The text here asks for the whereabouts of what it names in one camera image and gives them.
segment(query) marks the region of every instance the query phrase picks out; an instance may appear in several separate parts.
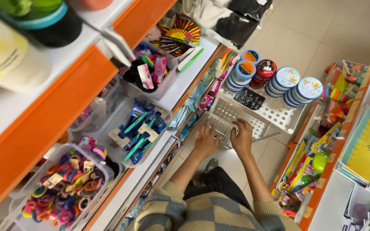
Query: black product card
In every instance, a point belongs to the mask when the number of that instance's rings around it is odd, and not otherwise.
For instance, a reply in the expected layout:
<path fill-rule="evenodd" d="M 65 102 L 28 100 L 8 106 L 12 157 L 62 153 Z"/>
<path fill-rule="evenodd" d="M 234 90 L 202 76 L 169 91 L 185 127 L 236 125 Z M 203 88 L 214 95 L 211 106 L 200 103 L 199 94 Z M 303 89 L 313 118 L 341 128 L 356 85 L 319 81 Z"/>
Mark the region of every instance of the black product card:
<path fill-rule="evenodd" d="M 261 108 L 265 101 L 265 97 L 255 93 L 249 88 L 244 87 L 240 92 L 236 93 L 234 100 L 255 111 Z"/>

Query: black pants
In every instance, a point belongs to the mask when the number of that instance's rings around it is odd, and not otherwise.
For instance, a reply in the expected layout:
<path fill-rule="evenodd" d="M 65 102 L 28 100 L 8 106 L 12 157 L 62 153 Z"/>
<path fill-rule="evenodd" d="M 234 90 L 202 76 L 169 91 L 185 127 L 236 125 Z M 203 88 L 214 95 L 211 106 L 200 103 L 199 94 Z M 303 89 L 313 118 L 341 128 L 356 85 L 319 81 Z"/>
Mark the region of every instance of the black pants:
<path fill-rule="evenodd" d="M 209 192 L 219 192 L 229 197 L 231 200 L 245 206 L 252 212 L 252 214 L 254 213 L 242 190 L 240 190 L 239 186 L 228 176 L 223 168 L 216 167 L 208 173 L 203 173 L 201 176 L 201 182 L 205 185 L 195 187 L 191 180 L 185 189 L 183 200 L 188 200 L 191 197 L 196 197 Z"/>

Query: plaid sweater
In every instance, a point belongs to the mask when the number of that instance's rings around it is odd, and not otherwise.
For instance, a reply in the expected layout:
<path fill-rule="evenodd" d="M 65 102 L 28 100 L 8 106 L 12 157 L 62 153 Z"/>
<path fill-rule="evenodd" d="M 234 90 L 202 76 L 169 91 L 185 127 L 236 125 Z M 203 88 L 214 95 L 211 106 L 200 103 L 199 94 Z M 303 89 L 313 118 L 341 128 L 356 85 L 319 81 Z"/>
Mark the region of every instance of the plaid sweater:
<path fill-rule="evenodd" d="M 282 214 L 277 202 L 254 202 L 255 216 L 222 193 L 210 192 L 187 201 L 172 182 L 155 192 L 142 205 L 135 220 L 136 231 L 300 231 Z"/>

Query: shoe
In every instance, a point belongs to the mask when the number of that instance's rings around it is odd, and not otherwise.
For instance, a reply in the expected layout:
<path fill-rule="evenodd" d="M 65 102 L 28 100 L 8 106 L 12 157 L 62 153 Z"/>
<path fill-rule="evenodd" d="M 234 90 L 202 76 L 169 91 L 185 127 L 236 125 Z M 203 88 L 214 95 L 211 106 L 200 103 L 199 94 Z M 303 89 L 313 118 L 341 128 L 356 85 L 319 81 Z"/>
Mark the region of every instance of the shoe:
<path fill-rule="evenodd" d="M 218 167 L 218 166 L 219 166 L 219 163 L 217 159 L 215 158 L 210 159 L 208 164 L 206 165 L 205 173 L 209 172 L 211 169 Z"/>

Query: tiled floor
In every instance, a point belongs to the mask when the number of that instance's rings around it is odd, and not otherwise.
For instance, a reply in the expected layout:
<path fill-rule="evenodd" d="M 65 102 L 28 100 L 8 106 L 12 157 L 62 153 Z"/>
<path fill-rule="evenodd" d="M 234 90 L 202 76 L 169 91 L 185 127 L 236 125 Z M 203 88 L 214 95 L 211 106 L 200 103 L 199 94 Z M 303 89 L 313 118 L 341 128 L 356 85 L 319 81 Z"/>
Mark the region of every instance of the tiled floor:
<path fill-rule="evenodd" d="M 262 58 L 275 61 L 278 67 L 292 66 L 301 77 L 311 76 L 322 82 L 326 78 L 325 68 L 337 60 L 369 64 L 370 0 L 274 0 L 273 6 L 262 29 L 254 31 L 245 48 L 259 51 Z M 169 180 L 193 149 L 194 134 L 190 136 L 161 176 L 160 185 Z M 294 135 L 281 134 L 252 145 L 252 154 L 268 186 L 289 150 L 286 145 L 293 139 Z M 219 150 L 212 157 L 219 160 L 219 165 L 252 202 L 245 171 L 235 152 Z"/>

